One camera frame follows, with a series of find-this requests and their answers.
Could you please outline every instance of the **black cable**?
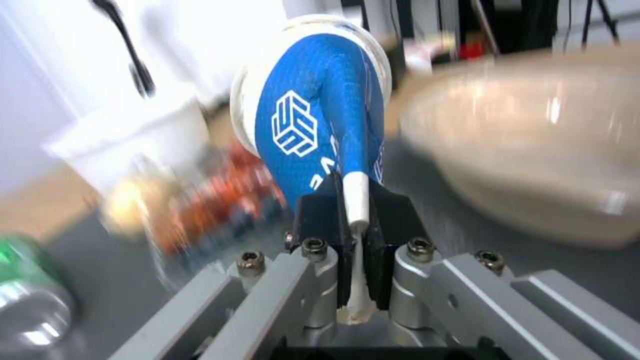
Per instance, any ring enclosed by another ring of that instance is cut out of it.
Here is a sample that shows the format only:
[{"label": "black cable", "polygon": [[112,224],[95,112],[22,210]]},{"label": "black cable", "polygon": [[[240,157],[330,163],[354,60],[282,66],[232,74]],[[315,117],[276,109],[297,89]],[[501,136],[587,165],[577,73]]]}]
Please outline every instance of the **black cable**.
[{"label": "black cable", "polygon": [[571,21],[572,21],[572,10],[571,3],[573,0],[569,0],[569,27],[566,29],[566,34],[564,34],[564,44],[563,44],[563,52],[566,52],[566,45],[569,42],[569,33],[571,33]]},{"label": "black cable", "polygon": [[396,20],[394,19],[394,0],[389,0],[389,15],[391,16],[391,24],[394,26],[394,33],[396,35],[396,40],[401,39],[402,35],[398,32],[398,27],[396,26]]}]

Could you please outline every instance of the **hex socket screw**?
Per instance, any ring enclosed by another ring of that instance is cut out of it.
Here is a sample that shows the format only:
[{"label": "hex socket screw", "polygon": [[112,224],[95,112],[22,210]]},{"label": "hex socket screw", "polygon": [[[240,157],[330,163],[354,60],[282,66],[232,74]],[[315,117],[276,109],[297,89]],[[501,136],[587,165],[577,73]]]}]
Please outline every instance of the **hex socket screw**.
[{"label": "hex socket screw", "polygon": [[243,252],[236,264],[240,276],[258,276],[264,272],[264,254],[260,251]]},{"label": "hex socket screw", "polygon": [[427,238],[415,237],[406,243],[406,253],[411,260],[418,263],[428,263],[433,259],[436,247]]},{"label": "hex socket screw", "polygon": [[326,242],[319,238],[306,238],[302,241],[302,256],[312,263],[319,263],[326,258]]},{"label": "hex socket screw", "polygon": [[491,270],[496,275],[502,275],[502,270],[504,269],[505,262],[502,255],[500,255],[498,252],[490,250],[480,250],[476,252],[476,259],[480,262],[480,264],[484,265],[485,268]]}]

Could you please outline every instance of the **white logo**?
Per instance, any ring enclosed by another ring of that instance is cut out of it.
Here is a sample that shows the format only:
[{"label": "white logo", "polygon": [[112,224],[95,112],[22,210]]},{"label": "white logo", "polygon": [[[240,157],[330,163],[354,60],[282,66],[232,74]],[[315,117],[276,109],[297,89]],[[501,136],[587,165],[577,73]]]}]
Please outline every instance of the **white logo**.
[{"label": "white logo", "polygon": [[318,148],[317,120],[311,115],[309,103],[289,90],[276,102],[271,117],[273,142],[286,155],[304,157]]}]

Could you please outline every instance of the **metal can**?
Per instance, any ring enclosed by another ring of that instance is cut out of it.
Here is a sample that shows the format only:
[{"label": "metal can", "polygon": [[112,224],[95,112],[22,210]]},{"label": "metal can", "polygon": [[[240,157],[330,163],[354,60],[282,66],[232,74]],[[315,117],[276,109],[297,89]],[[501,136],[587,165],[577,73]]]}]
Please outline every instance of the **metal can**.
[{"label": "metal can", "polygon": [[35,240],[0,234],[0,355],[57,343],[73,310],[71,294]]}]

